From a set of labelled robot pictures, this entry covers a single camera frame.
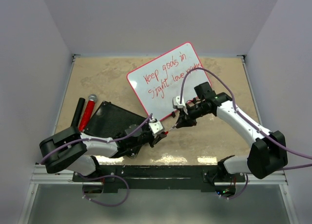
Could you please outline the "pink framed whiteboard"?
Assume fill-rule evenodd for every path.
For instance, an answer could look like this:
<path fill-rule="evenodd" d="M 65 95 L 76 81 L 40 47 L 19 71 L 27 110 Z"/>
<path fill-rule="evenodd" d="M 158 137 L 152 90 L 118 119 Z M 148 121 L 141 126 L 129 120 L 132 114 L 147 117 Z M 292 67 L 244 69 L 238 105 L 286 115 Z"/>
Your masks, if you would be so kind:
<path fill-rule="evenodd" d="M 188 71 L 203 65 L 190 42 L 164 53 L 127 74 L 127 80 L 147 114 L 163 120 L 174 111 L 172 99 L 181 92 L 183 78 L 184 100 L 196 97 L 194 87 L 210 82 L 203 70 Z"/>

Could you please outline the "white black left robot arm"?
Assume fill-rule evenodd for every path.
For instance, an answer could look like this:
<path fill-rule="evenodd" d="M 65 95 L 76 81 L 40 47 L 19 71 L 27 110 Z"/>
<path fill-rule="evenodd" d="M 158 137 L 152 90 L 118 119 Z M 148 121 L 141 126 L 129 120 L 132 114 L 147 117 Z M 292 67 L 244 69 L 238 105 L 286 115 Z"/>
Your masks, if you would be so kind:
<path fill-rule="evenodd" d="M 95 137 L 69 127 L 43 140 L 40 145 L 41 165 L 47 173 L 71 170 L 96 181 L 101 169 L 95 156 L 106 158 L 133 157 L 146 144 L 154 147 L 167 136 L 159 121 L 131 125 L 115 137 Z"/>

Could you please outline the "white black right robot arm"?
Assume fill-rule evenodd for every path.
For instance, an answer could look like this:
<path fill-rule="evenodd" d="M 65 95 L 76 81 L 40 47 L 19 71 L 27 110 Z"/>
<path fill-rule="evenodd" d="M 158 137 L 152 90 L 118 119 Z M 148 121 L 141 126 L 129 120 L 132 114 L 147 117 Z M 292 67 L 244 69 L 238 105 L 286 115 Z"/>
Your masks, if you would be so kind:
<path fill-rule="evenodd" d="M 213 114 L 231 126 L 250 147 L 247 156 L 229 156 L 217 163 L 217 176 L 227 182 L 236 173 L 250 173 L 263 179 L 288 164 L 284 147 L 285 136 L 280 131 L 272 132 L 233 107 L 233 99 L 226 93 L 216 94 L 209 82 L 194 88 L 199 101 L 193 106 L 180 96 L 173 98 L 173 108 L 179 111 L 176 128 L 192 127 L 197 119 Z"/>

